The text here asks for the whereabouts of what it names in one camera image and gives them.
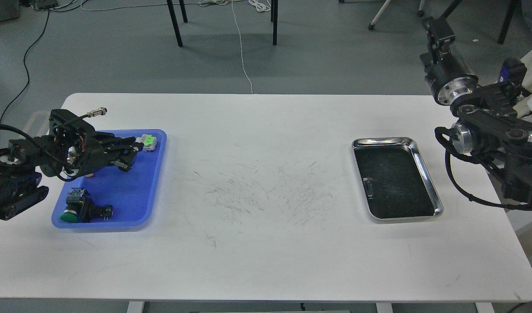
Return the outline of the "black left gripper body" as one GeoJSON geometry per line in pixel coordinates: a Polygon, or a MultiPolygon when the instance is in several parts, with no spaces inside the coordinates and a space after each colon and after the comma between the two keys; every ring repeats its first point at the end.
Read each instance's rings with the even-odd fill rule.
{"type": "Polygon", "coordinates": [[[77,169],[67,169],[69,177],[85,176],[111,166],[111,155],[106,153],[111,137],[95,137],[85,141],[83,149],[80,142],[71,145],[67,150],[66,162],[77,169]]]}

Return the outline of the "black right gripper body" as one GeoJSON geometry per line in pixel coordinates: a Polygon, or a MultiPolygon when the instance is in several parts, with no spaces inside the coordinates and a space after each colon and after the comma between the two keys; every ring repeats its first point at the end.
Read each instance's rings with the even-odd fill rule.
{"type": "Polygon", "coordinates": [[[465,94],[473,93],[479,78],[459,52],[450,50],[441,55],[424,54],[425,82],[435,102],[449,106],[465,94]]]}

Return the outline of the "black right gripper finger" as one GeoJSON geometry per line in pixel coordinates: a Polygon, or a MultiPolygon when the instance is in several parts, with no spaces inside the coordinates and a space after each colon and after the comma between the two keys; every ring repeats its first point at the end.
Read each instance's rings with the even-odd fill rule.
{"type": "Polygon", "coordinates": [[[455,34],[444,17],[427,17],[422,20],[428,40],[428,52],[421,55],[424,66],[438,64],[451,53],[450,46],[455,41],[455,34]]]}

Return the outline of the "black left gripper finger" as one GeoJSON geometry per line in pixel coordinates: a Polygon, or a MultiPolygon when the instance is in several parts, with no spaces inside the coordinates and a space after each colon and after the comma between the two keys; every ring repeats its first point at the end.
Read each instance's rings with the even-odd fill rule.
{"type": "Polygon", "coordinates": [[[116,137],[111,134],[111,136],[100,137],[97,142],[102,147],[103,152],[111,153],[112,151],[133,150],[136,137],[116,137]]]}
{"type": "Polygon", "coordinates": [[[117,167],[122,172],[129,172],[135,163],[138,150],[125,149],[125,150],[110,150],[110,166],[117,167]]]}

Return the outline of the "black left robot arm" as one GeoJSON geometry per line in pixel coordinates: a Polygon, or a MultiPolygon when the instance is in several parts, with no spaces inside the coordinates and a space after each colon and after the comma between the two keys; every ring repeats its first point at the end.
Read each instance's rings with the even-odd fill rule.
{"type": "Polygon", "coordinates": [[[83,120],[53,122],[50,133],[41,137],[2,123],[0,130],[22,135],[0,149],[0,220],[14,218],[46,198],[49,188],[40,186],[43,176],[69,182],[107,166],[128,172],[143,150],[135,137],[95,131],[83,120]]]}

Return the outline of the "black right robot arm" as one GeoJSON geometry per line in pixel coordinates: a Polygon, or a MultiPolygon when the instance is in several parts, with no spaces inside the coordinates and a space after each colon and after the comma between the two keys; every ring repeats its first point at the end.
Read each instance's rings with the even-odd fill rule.
{"type": "Polygon", "coordinates": [[[425,81],[438,105],[448,106],[457,121],[435,128],[445,148],[445,167],[453,186],[470,201],[507,210],[532,211],[532,122],[521,119],[515,105],[528,99],[523,86],[527,68],[509,57],[496,83],[481,87],[463,58],[451,49],[456,37],[443,17],[422,21],[428,52],[420,56],[425,81]],[[480,164],[501,184],[501,192],[515,205],[482,200],[457,184],[451,157],[480,164]]]}

